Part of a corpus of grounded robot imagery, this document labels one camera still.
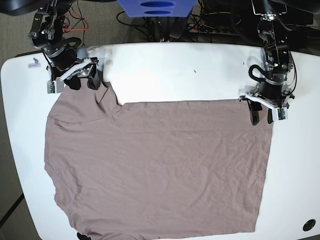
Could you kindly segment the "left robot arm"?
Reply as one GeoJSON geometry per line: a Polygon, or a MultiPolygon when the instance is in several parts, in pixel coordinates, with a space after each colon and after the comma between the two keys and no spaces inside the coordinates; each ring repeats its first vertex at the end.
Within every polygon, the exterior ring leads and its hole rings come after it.
{"type": "Polygon", "coordinates": [[[251,124],[256,126],[263,107],[268,109],[269,124],[288,119],[289,99],[295,98],[298,71],[287,44],[288,32],[296,27],[287,25],[282,17],[292,4],[286,0],[253,0],[251,4],[254,15],[260,16],[257,33],[265,43],[263,67],[249,67],[248,76],[256,85],[241,90],[239,99],[247,102],[251,124]]]}

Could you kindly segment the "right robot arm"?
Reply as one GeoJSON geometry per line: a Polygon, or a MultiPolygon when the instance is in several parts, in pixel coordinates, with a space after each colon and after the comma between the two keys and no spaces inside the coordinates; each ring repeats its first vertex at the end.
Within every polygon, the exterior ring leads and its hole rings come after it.
{"type": "Polygon", "coordinates": [[[28,39],[40,49],[47,61],[49,94],[62,93],[65,86],[78,91],[81,79],[87,80],[87,87],[97,90],[100,81],[96,77],[98,59],[80,59],[77,48],[82,41],[78,37],[64,38],[69,32],[66,13],[72,7],[71,0],[2,0],[0,11],[9,16],[21,16],[35,12],[28,39]]]}

